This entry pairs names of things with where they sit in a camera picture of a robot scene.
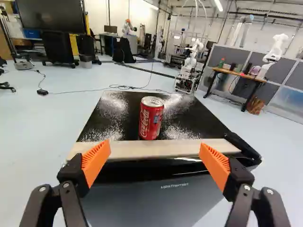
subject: black table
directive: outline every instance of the black table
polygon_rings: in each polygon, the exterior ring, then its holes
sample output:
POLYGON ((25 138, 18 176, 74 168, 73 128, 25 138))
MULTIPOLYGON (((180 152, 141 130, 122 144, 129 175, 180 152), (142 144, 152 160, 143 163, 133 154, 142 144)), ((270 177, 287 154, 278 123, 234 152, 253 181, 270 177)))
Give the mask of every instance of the black table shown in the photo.
POLYGON ((139 139, 140 102, 145 96, 164 100, 159 140, 219 139, 229 129, 191 95, 105 91, 77 142, 139 139))
MULTIPOLYGON (((105 91, 78 141, 137 140, 140 101, 164 100, 160 140, 225 138, 231 133, 191 95, 105 91)), ((247 147, 231 156, 248 169, 261 157, 247 147)), ((81 199, 91 226, 193 226, 222 198, 199 157, 108 161, 81 199)))

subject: television screen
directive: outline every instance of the television screen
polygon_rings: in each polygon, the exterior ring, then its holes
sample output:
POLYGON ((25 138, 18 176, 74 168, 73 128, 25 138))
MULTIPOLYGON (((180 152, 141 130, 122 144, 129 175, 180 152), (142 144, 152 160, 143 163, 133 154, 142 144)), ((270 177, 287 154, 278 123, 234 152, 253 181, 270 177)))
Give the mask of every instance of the television screen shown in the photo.
POLYGON ((81 0, 16 0, 25 29, 84 34, 81 0))

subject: red can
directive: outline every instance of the red can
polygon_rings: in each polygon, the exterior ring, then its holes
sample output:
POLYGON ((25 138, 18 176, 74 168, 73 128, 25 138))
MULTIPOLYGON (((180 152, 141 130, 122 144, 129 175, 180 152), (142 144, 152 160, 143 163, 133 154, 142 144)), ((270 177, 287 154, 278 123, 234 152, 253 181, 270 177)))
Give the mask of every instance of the red can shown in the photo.
POLYGON ((140 104, 139 136, 143 140, 154 140, 159 136, 164 110, 163 100, 146 96, 140 104))

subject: black cable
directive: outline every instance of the black cable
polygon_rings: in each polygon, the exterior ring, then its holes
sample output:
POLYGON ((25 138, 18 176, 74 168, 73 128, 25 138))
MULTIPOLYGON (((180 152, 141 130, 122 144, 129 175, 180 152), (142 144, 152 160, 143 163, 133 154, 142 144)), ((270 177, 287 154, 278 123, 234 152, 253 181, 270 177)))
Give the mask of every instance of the black cable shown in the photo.
POLYGON ((232 83, 229 85, 228 92, 229 92, 230 94, 232 94, 230 89, 231 89, 231 86, 232 86, 232 84, 233 84, 233 82, 235 81, 236 78, 238 78, 238 76, 236 76, 236 77, 233 79, 232 83))
POLYGON ((217 95, 217 94, 211 94, 210 97, 211 97, 211 96, 218 96, 218 97, 224 99, 224 100, 219 100, 219 99, 213 98, 214 100, 219 101, 219 102, 231 103, 231 104, 233 104, 233 105, 243 105, 243 103, 241 103, 241 102, 238 102, 238 101, 235 101, 235 100, 226 98, 226 97, 222 97, 222 96, 219 96, 219 95, 217 95))
MULTIPOLYGON (((43 79, 39 82, 38 87, 39 87, 41 90, 44 90, 44 89, 41 87, 41 83, 45 80, 46 75, 43 74, 43 73, 41 73, 39 70, 30 70, 30 71, 37 72, 37 73, 43 75, 43 79)), ((150 78, 149 78, 149 80, 148 80, 148 83, 147 83, 145 86, 143 86, 143 87, 134 87, 134 86, 128 86, 128 85, 112 84, 112 85, 109 85, 109 86, 106 87, 106 88, 100 88, 100 89, 89 89, 89 90, 79 90, 79 91, 63 91, 63 92, 49 92, 49 94, 52 94, 52 95, 59 95, 59 94, 67 94, 67 93, 90 92, 90 91, 102 91, 102 90, 106 90, 106 89, 110 89, 110 88, 118 88, 119 90, 141 89, 141 90, 148 90, 148 91, 162 91, 162 92, 166 92, 166 93, 172 94, 171 92, 164 91, 164 90, 161 90, 161 89, 146 89, 145 87, 147 87, 147 86, 150 84, 151 79, 152 79, 152 73, 150 74, 150 78)))

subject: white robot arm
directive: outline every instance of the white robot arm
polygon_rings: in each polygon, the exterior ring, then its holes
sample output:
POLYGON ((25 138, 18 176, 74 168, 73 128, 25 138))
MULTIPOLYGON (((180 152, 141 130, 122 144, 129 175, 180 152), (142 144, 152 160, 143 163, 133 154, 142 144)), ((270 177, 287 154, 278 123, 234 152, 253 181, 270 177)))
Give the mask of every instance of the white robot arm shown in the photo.
POLYGON ((132 31, 137 31, 137 28, 136 27, 133 27, 132 23, 131 23, 131 20, 130 19, 126 19, 125 20, 125 23, 123 25, 123 28, 122 28, 122 32, 123 32, 123 37, 126 37, 128 34, 129 34, 129 31, 132 30, 132 31))
POLYGON ((279 35, 275 35, 273 37, 273 39, 275 40, 275 43, 273 45, 273 47, 271 48, 271 50, 268 52, 268 54, 266 54, 263 57, 263 61, 265 63, 268 64, 264 64, 262 65, 257 78, 259 79, 264 79, 266 72, 268 71, 268 69, 275 64, 278 60, 281 59, 282 56, 282 49, 281 46, 283 44, 283 42, 285 42, 288 39, 288 36, 285 35, 284 33, 279 34, 279 35))
POLYGON ((203 43, 201 43, 200 39, 197 38, 193 47, 188 48, 192 52, 191 52, 190 56, 185 59, 184 66, 182 66, 182 68, 186 68, 187 71, 188 70, 191 71, 192 68, 195 68, 196 63, 197 63, 197 60, 195 59, 195 57, 197 56, 199 51, 202 51, 203 47, 204 47, 203 43))

